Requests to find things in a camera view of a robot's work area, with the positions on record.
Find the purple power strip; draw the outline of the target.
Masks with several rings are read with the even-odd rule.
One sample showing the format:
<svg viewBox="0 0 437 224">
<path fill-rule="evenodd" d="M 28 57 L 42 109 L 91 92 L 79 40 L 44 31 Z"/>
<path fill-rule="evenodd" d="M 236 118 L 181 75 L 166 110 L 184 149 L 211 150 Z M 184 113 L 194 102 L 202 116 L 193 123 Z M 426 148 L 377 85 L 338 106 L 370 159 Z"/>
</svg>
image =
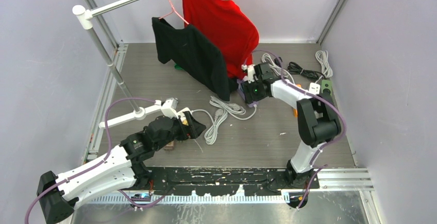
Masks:
<svg viewBox="0 0 437 224">
<path fill-rule="evenodd" d="M 256 107 L 258 105 L 257 101 L 252 101 L 252 102 L 247 102 L 246 101 L 245 94 L 243 92 L 242 83 L 243 83 L 243 80 L 237 79 L 237 84 L 238 84 L 237 92 L 238 92 L 239 96 L 243 99 L 244 103 L 248 107 L 250 107 L 250 108 Z"/>
</svg>

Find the pink plug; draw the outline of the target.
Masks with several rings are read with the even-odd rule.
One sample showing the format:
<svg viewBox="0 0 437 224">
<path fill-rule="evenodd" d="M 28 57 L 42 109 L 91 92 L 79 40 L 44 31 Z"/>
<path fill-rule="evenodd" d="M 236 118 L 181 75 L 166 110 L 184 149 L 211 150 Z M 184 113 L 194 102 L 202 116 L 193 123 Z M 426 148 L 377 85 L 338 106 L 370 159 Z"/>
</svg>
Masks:
<svg viewBox="0 0 437 224">
<path fill-rule="evenodd" d="M 175 141 L 171 141 L 170 143 L 168 143 L 167 145 L 165 145 L 163 147 L 164 151 L 173 151 L 175 149 Z"/>
</svg>

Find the white power strip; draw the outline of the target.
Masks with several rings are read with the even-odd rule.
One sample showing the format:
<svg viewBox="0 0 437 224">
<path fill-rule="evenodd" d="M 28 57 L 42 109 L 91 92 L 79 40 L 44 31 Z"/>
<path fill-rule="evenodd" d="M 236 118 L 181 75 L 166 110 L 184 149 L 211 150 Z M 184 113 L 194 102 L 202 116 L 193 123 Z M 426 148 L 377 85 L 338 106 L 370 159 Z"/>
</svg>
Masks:
<svg viewBox="0 0 437 224">
<path fill-rule="evenodd" d="M 318 83 L 311 82 L 308 91 L 311 94 L 318 95 L 321 92 L 321 86 Z"/>
</svg>

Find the green power strip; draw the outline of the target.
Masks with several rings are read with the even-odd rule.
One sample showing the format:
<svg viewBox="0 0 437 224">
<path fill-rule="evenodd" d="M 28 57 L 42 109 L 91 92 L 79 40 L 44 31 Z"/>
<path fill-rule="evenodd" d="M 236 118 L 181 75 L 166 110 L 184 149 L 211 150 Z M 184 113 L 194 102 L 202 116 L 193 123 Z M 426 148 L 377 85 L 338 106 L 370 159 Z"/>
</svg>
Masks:
<svg viewBox="0 0 437 224">
<path fill-rule="evenodd" d="M 323 79 L 321 81 L 321 93 L 327 93 L 329 95 L 332 95 L 332 82 L 328 79 Z"/>
</svg>

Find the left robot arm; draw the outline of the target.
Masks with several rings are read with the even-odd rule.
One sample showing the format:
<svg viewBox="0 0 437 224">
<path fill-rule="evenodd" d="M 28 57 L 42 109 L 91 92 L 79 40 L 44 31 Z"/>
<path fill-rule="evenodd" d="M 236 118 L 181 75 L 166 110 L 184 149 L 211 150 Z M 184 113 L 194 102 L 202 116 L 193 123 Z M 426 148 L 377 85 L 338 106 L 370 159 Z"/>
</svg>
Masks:
<svg viewBox="0 0 437 224">
<path fill-rule="evenodd" d="M 91 162 L 64 173 L 45 172 L 37 188 L 45 222 L 59 223 L 88 201 L 112 191 L 145 189 L 150 172 L 144 161 L 173 141 L 198 138 L 205 129 L 191 111 L 182 111 L 176 117 L 158 116 Z"/>
</svg>

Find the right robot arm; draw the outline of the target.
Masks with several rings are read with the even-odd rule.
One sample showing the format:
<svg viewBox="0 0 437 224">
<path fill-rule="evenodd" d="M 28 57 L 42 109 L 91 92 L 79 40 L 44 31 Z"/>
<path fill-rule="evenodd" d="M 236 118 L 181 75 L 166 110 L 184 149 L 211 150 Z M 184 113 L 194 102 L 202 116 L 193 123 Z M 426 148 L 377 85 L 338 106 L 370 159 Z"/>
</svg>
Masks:
<svg viewBox="0 0 437 224">
<path fill-rule="evenodd" d="M 287 162 L 284 173 L 292 188 L 301 187 L 313 172 L 314 161 L 323 146 L 342 132 L 339 112 L 328 93 L 313 94 L 291 81 L 276 75 L 267 63 L 241 66 L 245 74 L 240 89 L 247 104 L 267 97 L 281 100 L 297 114 L 300 144 Z"/>
</svg>

